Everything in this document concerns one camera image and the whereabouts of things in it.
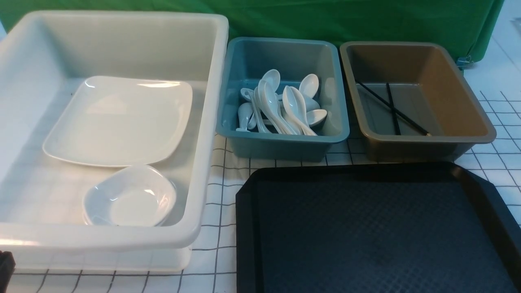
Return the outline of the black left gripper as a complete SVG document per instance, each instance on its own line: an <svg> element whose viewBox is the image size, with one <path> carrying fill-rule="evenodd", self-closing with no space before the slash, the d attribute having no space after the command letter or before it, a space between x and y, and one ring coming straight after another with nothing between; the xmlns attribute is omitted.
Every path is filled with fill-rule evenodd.
<svg viewBox="0 0 521 293"><path fill-rule="evenodd" d="M6 291L15 270L15 260L9 251L0 252L0 289Z"/></svg>

